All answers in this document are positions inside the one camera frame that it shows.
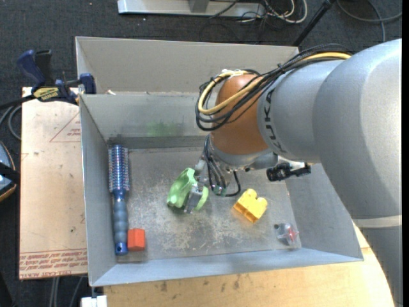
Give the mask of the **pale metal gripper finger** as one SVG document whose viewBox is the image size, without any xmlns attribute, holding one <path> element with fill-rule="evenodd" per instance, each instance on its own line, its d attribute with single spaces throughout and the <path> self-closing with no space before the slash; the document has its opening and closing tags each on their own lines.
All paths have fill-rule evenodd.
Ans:
<svg viewBox="0 0 409 307">
<path fill-rule="evenodd" d="M 192 185 L 185 202 L 184 213 L 191 214 L 198 206 L 203 197 L 203 186 L 201 184 Z"/>
</svg>

